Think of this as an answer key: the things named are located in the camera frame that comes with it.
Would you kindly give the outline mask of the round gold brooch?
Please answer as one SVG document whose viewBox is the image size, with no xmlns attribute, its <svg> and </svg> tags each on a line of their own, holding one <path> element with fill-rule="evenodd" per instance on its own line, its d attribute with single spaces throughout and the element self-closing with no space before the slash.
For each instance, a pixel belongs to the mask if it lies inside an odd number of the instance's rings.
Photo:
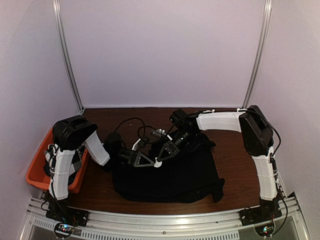
<svg viewBox="0 0 320 240">
<path fill-rule="evenodd" d="M 162 163 L 163 162 L 162 161 L 158 161 L 158 158 L 156 157 L 153 167 L 154 168 L 160 168 L 162 166 Z"/>
</svg>

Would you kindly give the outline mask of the black t-shirt blue logo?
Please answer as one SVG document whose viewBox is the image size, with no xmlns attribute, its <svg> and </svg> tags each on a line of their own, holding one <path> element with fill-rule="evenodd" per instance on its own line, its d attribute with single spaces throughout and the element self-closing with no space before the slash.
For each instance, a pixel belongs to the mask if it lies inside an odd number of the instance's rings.
<svg viewBox="0 0 320 240">
<path fill-rule="evenodd" d="M 190 144 L 160 167 L 133 167 L 113 156 L 102 169 L 111 173 L 114 191 L 129 201 L 190 204 L 211 195 L 217 203 L 225 180 L 212 154 L 216 144 L 203 133 Z"/>
</svg>

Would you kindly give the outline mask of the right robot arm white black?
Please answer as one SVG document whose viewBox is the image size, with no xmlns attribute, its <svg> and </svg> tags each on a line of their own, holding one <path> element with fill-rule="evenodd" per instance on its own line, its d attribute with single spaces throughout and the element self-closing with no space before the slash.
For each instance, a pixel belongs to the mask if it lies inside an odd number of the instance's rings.
<svg viewBox="0 0 320 240">
<path fill-rule="evenodd" d="M 222 130 L 241 133 L 246 152 L 251 155 L 259 181 L 260 206 L 256 210 L 259 220 L 268 220 L 275 212 L 279 202 L 278 169 L 275 161 L 273 135 L 275 128 L 266 120 L 260 108 L 237 108 L 235 111 L 203 110 L 186 113 L 181 108 L 170 116 L 173 127 L 178 129 L 175 136 L 157 130 L 164 141 L 155 158 L 155 166 L 175 157 L 192 139 L 202 131 Z"/>
</svg>

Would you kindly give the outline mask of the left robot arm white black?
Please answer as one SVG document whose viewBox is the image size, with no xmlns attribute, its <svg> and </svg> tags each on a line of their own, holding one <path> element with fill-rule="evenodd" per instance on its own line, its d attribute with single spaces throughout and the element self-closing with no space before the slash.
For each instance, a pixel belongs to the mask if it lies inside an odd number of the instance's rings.
<svg viewBox="0 0 320 240">
<path fill-rule="evenodd" d="M 108 135 L 103 144 L 97 133 L 98 126 L 81 115 L 65 118 L 56 122 L 52 128 L 53 155 L 49 160 L 50 198 L 55 205 L 52 213 L 61 222 L 72 218 L 72 211 L 66 207 L 63 200 L 69 195 L 68 182 L 72 159 L 80 147 L 84 146 L 91 158 L 100 166 L 105 166 L 111 159 L 119 159 L 132 167 L 160 167 L 157 159 L 150 159 L 137 146 L 139 139 L 132 147 L 122 147 L 122 138 L 117 132 Z"/>
</svg>

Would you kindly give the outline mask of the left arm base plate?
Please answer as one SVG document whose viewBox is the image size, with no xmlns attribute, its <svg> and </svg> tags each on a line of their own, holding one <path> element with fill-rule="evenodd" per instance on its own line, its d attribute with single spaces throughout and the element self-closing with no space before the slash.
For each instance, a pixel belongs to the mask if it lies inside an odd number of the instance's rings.
<svg viewBox="0 0 320 240">
<path fill-rule="evenodd" d="M 66 210 L 60 208 L 49 207 L 45 216 L 48 219 L 63 222 L 74 227 L 86 227 L 89 212 L 82 209 L 67 207 Z"/>
</svg>

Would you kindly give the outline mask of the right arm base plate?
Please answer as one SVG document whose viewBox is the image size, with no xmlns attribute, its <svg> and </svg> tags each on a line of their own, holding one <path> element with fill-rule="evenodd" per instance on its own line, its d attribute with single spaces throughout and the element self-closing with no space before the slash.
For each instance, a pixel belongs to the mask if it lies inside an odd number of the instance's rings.
<svg viewBox="0 0 320 240">
<path fill-rule="evenodd" d="M 281 216 L 282 211 L 280 209 L 276 208 L 272 210 L 268 206 L 246 207 L 239 212 L 239 217 L 243 226 L 271 222 L 273 219 Z"/>
</svg>

